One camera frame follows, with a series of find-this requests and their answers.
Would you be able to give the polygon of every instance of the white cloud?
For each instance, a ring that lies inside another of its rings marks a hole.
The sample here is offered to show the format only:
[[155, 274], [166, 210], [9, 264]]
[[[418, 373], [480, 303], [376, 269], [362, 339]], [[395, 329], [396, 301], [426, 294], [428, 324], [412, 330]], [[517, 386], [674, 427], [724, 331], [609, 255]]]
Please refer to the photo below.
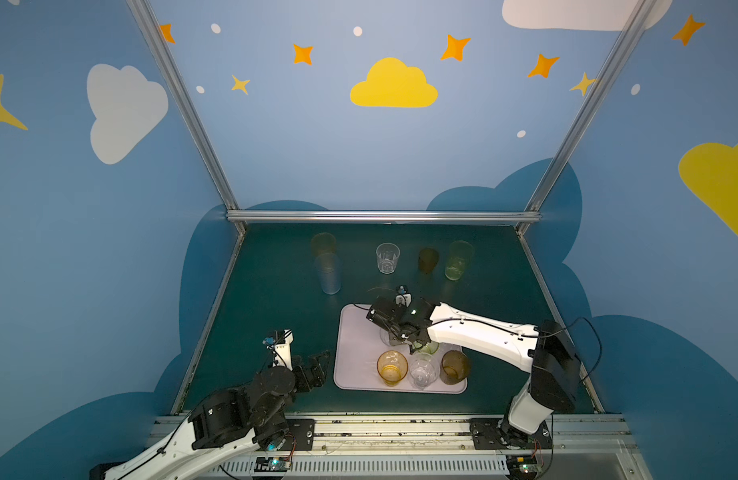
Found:
[[[672, 0], [657, 0], [646, 27], [656, 24]], [[638, 0], [505, 0], [503, 18], [518, 28], [619, 31]]]
[[169, 107], [164, 88], [136, 68], [97, 64], [88, 72], [86, 94], [97, 120], [92, 149], [103, 163], [117, 164], [163, 120]]

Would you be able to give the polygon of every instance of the yellow cloud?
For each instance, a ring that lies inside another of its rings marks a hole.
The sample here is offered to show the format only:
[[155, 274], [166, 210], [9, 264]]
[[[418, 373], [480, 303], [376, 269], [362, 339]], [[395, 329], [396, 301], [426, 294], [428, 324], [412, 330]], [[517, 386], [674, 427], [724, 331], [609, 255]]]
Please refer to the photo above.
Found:
[[397, 58], [383, 58], [369, 70], [367, 80], [355, 84], [351, 101], [362, 107], [419, 108], [432, 105], [438, 90], [425, 80], [425, 73]]
[[679, 175], [738, 235], [738, 145], [697, 145], [681, 158]]

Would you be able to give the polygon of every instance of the dark green table surface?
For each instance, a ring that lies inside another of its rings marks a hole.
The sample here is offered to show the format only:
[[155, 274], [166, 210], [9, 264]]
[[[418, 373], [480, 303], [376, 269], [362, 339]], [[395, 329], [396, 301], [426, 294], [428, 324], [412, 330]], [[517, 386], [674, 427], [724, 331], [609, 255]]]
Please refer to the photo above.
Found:
[[[342, 289], [321, 292], [310, 251], [311, 237], [330, 232], [343, 261]], [[447, 248], [455, 240], [475, 247], [470, 269], [452, 282], [443, 274]], [[377, 270], [375, 249], [383, 242], [401, 248], [398, 268]], [[431, 275], [417, 269], [425, 246], [441, 253]], [[514, 229], [510, 226], [253, 224], [250, 225], [219, 312], [209, 333], [184, 409], [193, 408], [216, 389], [239, 385], [269, 360], [262, 339], [269, 331], [292, 329], [292, 355], [304, 358], [323, 350], [334, 354], [340, 310], [348, 303], [372, 303], [377, 295], [393, 296], [397, 285], [413, 296], [437, 300], [489, 318], [539, 324], [551, 314]], [[465, 392], [459, 395], [364, 392], [327, 384], [297, 396], [291, 410], [300, 412], [448, 412], [504, 413], [527, 373], [472, 350]], [[593, 407], [580, 387], [578, 413]]]

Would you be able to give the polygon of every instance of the aluminum frame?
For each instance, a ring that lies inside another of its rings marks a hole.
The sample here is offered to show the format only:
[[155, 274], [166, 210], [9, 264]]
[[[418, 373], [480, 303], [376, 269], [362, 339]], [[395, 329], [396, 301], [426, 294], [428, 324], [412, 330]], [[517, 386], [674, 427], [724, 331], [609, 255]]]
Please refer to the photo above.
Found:
[[171, 411], [172, 415], [178, 415], [182, 411], [182, 405], [185, 403], [185, 397], [187, 396], [188, 388], [190, 387], [190, 383], [193, 381], [195, 369], [199, 366], [201, 354], [203, 354], [204, 352], [204, 347], [206, 346], [206, 340], [209, 338], [211, 327], [215, 324], [215, 318], [217, 318], [217, 312], [220, 309], [222, 297], [225, 296], [225, 289], [228, 288], [228, 282], [230, 281], [230, 276], [233, 274], [235, 261], [239, 258], [239, 252], [241, 251], [241, 245], [244, 243], [244, 238], [244, 232], [239, 232], [239, 238], [236, 240], [235, 246], [233, 247], [233, 253], [230, 256], [228, 267], [225, 269], [225, 274], [222, 276], [222, 282], [220, 283], [220, 288], [217, 291], [217, 295], [215, 296], [215, 301], [211, 304], [209, 318], [204, 324], [204, 329], [201, 331], [199, 342], [198, 344], [196, 344], [195, 350], [193, 350], [193, 356], [191, 357], [190, 364], [188, 365], [188, 369], [184, 372], [182, 383], [180, 384], [177, 396], [174, 398], [174, 404], [172, 405]]
[[[527, 207], [525, 208], [526, 211], [539, 211], [551, 189], [553, 189], [562, 170], [564, 170], [564, 167], [572, 157], [572, 153], [574, 153], [583, 135], [585, 135], [590, 122], [594, 120], [596, 112], [598, 112], [604, 103], [606, 94], [609, 93], [614, 81], [620, 75], [620, 71], [622, 71], [631, 52], [633, 52], [633, 48], [636, 47], [639, 39], [641, 39], [641, 35], [645, 30], [646, 19], [655, 3], [656, 0], [639, 0], [633, 8], [633, 12], [631, 12], [623, 31], [617, 37], [609, 56], [607, 56], [601, 70], [599, 70], [593, 90], [585, 97], [583, 105], [572, 121], [572, 126], [566, 132], [566, 137], [564, 137], [558, 151], [556, 151], [556, 155], [550, 161], [532, 197], [529, 198], [529, 203], [527, 203]], [[528, 223], [522, 223], [518, 225], [517, 231], [519, 235], [524, 235], [528, 228]]]
[[[381, 476], [404, 475], [499, 475], [500, 466], [488, 466], [485, 462], [500, 463], [504, 456], [532, 455], [531, 450], [476, 450], [470, 435], [470, 418], [501, 418], [490, 415], [447, 415], [420, 413], [310, 413], [296, 412], [287, 418], [313, 418], [315, 429], [313, 450], [295, 452], [294, 463], [306, 465], [292, 468], [287, 475], [294, 476]], [[158, 417], [148, 446], [163, 440], [185, 418], [181, 416]], [[579, 456], [599, 454], [613, 456], [623, 469], [624, 477], [633, 480], [651, 480], [646, 464], [635, 439], [621, 415], [556, 415], [553, 426], [554, 454]], [[249, 452], [227, 460], [223, 466], [232, 473], [248, 477], [254, 459], [259, 456], [275, 456], [276, 452]], [[401, 469], [377, 468], [378, 462], [433, 462], [446, 460], [460, 462], [457, 466], [431, 468], [406, 464]], [[346, 468], [345, 462], [353, 462]], [[219, 468], [212, 468], [200, 478], [217, 478], [224, 475]]]
[[230, 210], [228, 220], [268, 222], [469, 222], [469, 223], [533, 223], [539, 212], [429, 212], [429, 211], [363, 211], [363, 210]]
[[150, 52], [153, 53], [158, 70], [161, 71], [169, 90], [172, 91], [174, 102], [182, 114], [185, 125], [190, 130], [195, 146], [199, 149], [201, 158], [204, 159], [206, 168], [209, 170], [209, 175], [215, 182], [215, 186], [220, 193], [223, 203], [225, 203], [225, 207], [228, 210], [238, 209], [239, 204], [233, 195], [228, 178], [225, 177], [225, 171], [222, 170], [220, 160], [217, 158], [214, 148], [211, 147], [209, 136], [206, 134], [199, 114], [195, 111], [195, 106], [190, 99], [188, 89], [185, 87], [185, 82], [182, 81], [182, 75], [180, 75], [172, 53], [169, 51], [168, 45], [164, 40], [150, 2], [148, 0], [126, 0], [126, 3], [128, 3], [129, 8], [132, 10], [134, 20], [137, 22], [144, 40], [148, 43]]
[[[559, 309], [556, 306], [556, 302], [554, 301], [553, 296], [550, 294], [550, 289], [548, 288], [547, 283], [545, 283], [543, 273], [539, 270], [539, 265], [537, 265], [537, 261], [535, 261], [534, 255], [532, 255], [532, 250], [529, 248], [527, 240], [522, 235], [519, 235], [518, 238], [519, 242], [521, 243], [521, 247], [523, 248], [523, 252], [527, 255], [527, 260], [529, 261], [529, 265], [532, 267], [534, 276], [535, 278], [537, 278], [539, 289], [543, 291], [543, 296], [545, 297], [545, 302], [548, 304], [548, 308], [550, 309], [550, 314], [553, 315], [553, 319], [556, 320], [557, 323], [559, 323], [563, 328], [566, 328], [566, 323], [564, 322], [564, 319], [561, 318], [561, 312], [559, 312]], [[566, 333], [566, 337], [569, 338], [569, 341], [574, 344], [574, 340], [572, 340], [572, 336], [570, 335], [569, 331], [565, 330], [564, 332]], [[604, 413], [606, 411], [604, 409], [604, 405], [601, 403], [601, 399], [599, 398], [599, 395], [598, 393], [596, 393], [596, 389], [594, 388], [594, 383], [588, 376], [588, 370], [585, 368], [585, 365], [583, 363], [580, 363], [580, 378], [585, 378], [583, 385], [588, 391], [588, 396], [590, 397], [590, 400], [594, 403], [594, 409], [596, 410], [596, 412]]]

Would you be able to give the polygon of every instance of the tray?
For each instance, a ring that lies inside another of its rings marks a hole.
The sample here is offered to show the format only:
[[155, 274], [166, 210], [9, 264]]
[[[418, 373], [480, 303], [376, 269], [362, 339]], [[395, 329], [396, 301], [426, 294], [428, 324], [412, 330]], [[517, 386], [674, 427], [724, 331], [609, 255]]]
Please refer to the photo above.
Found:
[[[387, 346], [380, 340], [380, 327], [367, 320], [371, 305], [345, 305], [340, 312], [340, 330], [337, 334], [337, 353], [335, 355], [335, 384], [344, 390], [378, 390], [385, 392], [415, 393], [462, 393], [467, 388], [467, 379], [456, 385], [447, 385], [437, 379], [427, 389], [421, 390], [412, 385], [409, 375], [396, 386], [387, 386], [377, 374], [377, 358], [383, 352], [396, 350], [407, 361], [411, 360], [409, 346]], [[436, 362], [449, 350], [462, 351], [460, 346], [441, 343], [433, 354]]]

